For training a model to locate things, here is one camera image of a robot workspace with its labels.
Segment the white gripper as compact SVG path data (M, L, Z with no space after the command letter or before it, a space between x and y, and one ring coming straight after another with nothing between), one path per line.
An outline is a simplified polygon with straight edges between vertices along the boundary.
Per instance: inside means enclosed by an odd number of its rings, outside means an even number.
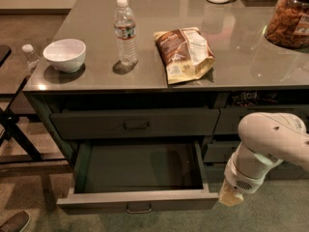
M260 161L230 159L224 172L225 180L219 192L219 202L227 207L243 201L242 193L252 194L264 182L268 166Z

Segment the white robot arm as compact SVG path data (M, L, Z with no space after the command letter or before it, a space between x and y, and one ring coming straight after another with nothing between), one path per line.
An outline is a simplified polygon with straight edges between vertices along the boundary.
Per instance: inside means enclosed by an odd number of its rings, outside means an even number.
M267 173L283 161L309 171L309 134L291 113L256 112L238 126L240 144L229 158L219 202L228 207L243 201L263 184Z

